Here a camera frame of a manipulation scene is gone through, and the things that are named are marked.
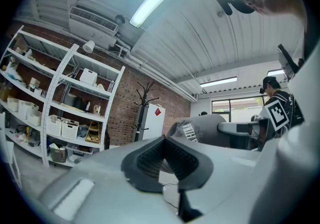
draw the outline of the red sticker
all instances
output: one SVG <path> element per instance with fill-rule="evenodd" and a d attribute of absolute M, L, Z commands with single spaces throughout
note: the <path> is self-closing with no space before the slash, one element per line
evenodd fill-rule
<path fill-rule="evenodd" d="M 159 110 L 159 108 L 155 111 L 155 115 L 158 116 L 161 114 L 161 111 Z"/>

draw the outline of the shelf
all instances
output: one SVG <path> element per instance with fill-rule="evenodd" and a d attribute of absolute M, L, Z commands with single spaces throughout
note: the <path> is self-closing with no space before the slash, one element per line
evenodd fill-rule
<path fill-rule="evenodd" d="M 91 120 L 96 120 L 96 121 L 103 122 L 104 119 L 105 119 L 104 116 L 98 116 L 98 115 L 95 115 L 95 114 L 92 114 L 92 113 L 80 112 L 80 111 L 76 111 L 74 109 L 65 107 L 65 106 L 61 105 L 60 103 L 58 103 L 56 101 L 52 101 L 51 102 L 51 106 L 54 107 L 54 108 L 57 108 L 59 110 L 74 114 L 76 116 L 83 117 L 83 118 L 88 118 L 88 119 L 91 119 Z"/>
<path fill-rule="evenodd" d="M 64 79 L 66 82 L 70 83 L 72 85 L 72 87 L 74 87 L 80 91 L 83 91 L 85 93 L 93 94 L 98 97 L 107 98 L 107 99 L 111 96 L 111 93 L 109 93 L 105 90 L 100 90 L 97 87 L 90 86 L 90 85 L 85 84 L 85 83 L 83 83 L 79 80 L 76 80 L 74 78 L 70 78 L 65 75 L 61 75 L 60 78 Z"/>
<path fill-rule="evenodd" d="M 31 95 L 32 97 L 34 97 L 35 99 L 44 102 L 45 98 L 40 96 L 40 95 L 36 95 L 35 93 L 33 93 L 32 91 L 30 91 L 29 89 L 25 88 L 25 86 L 23 84 L 21 84 L 19 81 L 9 77 L 9 75 L 4 72 L 4 71 L 0 71 L 1 75 L 3 77 L 5 77 L 11 84 L 13 84 L 14 86 L 16 86 L 17 88 L 21 89 L 22 91 L 24 91 L 25 93 L 27 93 L 28 95 Z"/>
<path fill-rule="evenodd" d="M 99 77 L 106 79 L 108 81 L 115 81 L 120 71 L 101 63 L 97 60 L 94 60 L 86 55 L 79 54 L 75 52 L 73 54 L 74 61 L 79 64 L 81 69 L 87 68 L 91 71 L 94 71 L 98 74 Z"/>
<path fill-rule="evenodd" d="M 30 147 L 27 142 L 22 142 L 20 141 L 15 134 L 15 130 L 13 128 L 6 128 L 5 129 L 5 135 L 7 135 L 14 143 L 18 144 L 25 150 L 31 152 L 34 155 L 37 155 L 38 157 L 42 157 L 42 152 L 41 152 L 41 146 L 37 147 Z"/>
<path fill-rule="evenodd" d="M 26 41 L 28 47 L 55 59 L 62 60 L 69 51 L 69 48 L 67 47 L 61 46 L 26 31 L 19 30 L 18 32 L 22 34 L 22 37 Z"/>
<path fill-rule="evenodd" d="M 34 124 L 31 124 L 27 119 L 22 118 L 17 111 L 13 111 L 8 107 L 8 104 L 0 99 L 0 104 L 8 110 L 12 115 L 14 115 L 16 118 L 24 122 L 27 126 L 30 126 L 38 131 L 41 130 L 41 126 L 35 126 Z"/>
<path fill-rule="evenodd" d="M 11 54 L 13 54 L 16 58 L 18 58 L 19 61 L 21 61 L 21 63 L 24 64 L 25 66 L 27 66 L 27 67 L 45 75 L 45 76 L 48 76 L 48 77 L 54 76 L 54 74 L 55 74 L 54 70 L 51 70 L 48 67 L 45 67 L 35 61 L 32 61 L 31 59 L 19 54 L 18 52 L 15 52 L 11 48 L 7 48 L 7 51 L 9 51 Z"/>
<path fill-rule="evenodd" d="M 56 163 L 56 164 L 59 164 L 59 165 L 63 165 L 63 166 L 69 166 L 69 167 L 74 167 L 76 164 L 72 163 L 68 157 L 66 157 L 66 161 L 64 163 L 59 163 L 59 162 L 56 162 L 56 161 L 53 161 L 52 160 L 52 157 L 51 157 L 51 154 L 48 155 L 48 160 L 53 162 L 53 163 Z"/>
<path fill-rule="evenodd" d="M 70 140 L 67 138 L 63 138 L 62 136 L 56 136 L 56 135 L 51 135 L 48 134 L 47 135 L 57 138 L 59 140 L 65 141 L 65 142 L 69 142 L 69 143 L 73 143 L 73 144 L 77 144 L 77 145 L 82 145 L 82 146 L 87 146 L 87 147 L 92 147 L 92 148 L 100 148 L 100 143 L 93 143 L 93 142 L 86 142 L 85 141 L 85 137 L 80 137 L 78 136 L 76 138 L 76 140 Z"/>

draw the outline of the hair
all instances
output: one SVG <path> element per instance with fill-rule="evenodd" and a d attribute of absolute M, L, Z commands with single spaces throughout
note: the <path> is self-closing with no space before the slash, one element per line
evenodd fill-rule
<path fill-rule="evenodd" d="M 279 82 L 277 82 L 276 79 L 273 79 L 273 80 L 269 81 L 268 84 L 269 84 L 273 89 L 280 89 L 280 88 L 281 88 Z"/>

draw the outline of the coat rack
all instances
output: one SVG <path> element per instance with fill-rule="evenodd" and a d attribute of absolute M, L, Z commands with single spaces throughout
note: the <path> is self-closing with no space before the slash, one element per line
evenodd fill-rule
<path fill-rule="evenodd" d="M 140 100 L 141 100 L 141 104 L 137 104 L 136 102 L 134 102 L 134 104 L 141 106 L 141 111 L 139 114 L 139 119 L 138 119 L 138 123 L 136 124 L 136 132 L 135 132 L 135 136 L 134 136 L 134 141 L 138 141 L 139 139 L 139 134 L 140 134 L 140 129 L 141 130 L 148 130 L 148 128 L 142 128 L 141 127 L 141 122 L 142 122 L 142 118 L 144 116 L 144 111 L 145 111 L 145 107 L 148 105 L 149 102 L 153 101 L 153 100 L 157 100 L 159 99 L 159 97 L 151 99 L 149 101 L 147 101 L 147 96 L 148 96 L 148 92 L 152 91 L 153 89 L 151 89 L 151 87 L 154 85 L 154 83 L 150 84 L 150 81 L 148 81 L 148 84 L 146 85 L 147 87 L 145 88 L 144 86 L 142 86 L 139 82 L 138 84 L 143 88 L 143 96 L 141 96 L 141 94 L 139 93 L 138 90 L 136 90 L 139 94 Z"/>

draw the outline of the air conditioner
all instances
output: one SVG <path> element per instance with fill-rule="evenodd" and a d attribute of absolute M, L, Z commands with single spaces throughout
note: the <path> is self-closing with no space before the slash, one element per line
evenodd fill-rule
<path fill-rule="evenodd" d="M 104 49 L 114 46 L 117 40 L 114 36 L 76 19 L 69 19 L 69 28 L 72 34 L 88 41 L 93 40 L 97 46 Z"/>
<path fill-rule="evenodd" d="M 119 26 L 115 22 L 112 22 L 85 9 L 72 6 L 70 8 L 69 15 L 71 16 L 71 18 L 82 21 L 94 28 L 100 29 L 101 31 L 104 31 L 111 36 L 115 36 L 115 34 L 118 32 Z"/>

